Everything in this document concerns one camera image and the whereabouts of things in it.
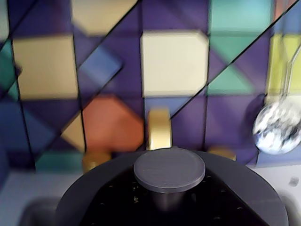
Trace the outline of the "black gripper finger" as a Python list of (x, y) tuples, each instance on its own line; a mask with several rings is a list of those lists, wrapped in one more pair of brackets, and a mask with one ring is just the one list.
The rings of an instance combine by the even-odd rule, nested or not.
[(154, 226), (149, 191), (140, 185), (133, 165), (101, 187), (91, 203), (92, 226)]
[(214, 175), (192, 189), (188, 210), (190, 226), (266, 226), (235, 192)]

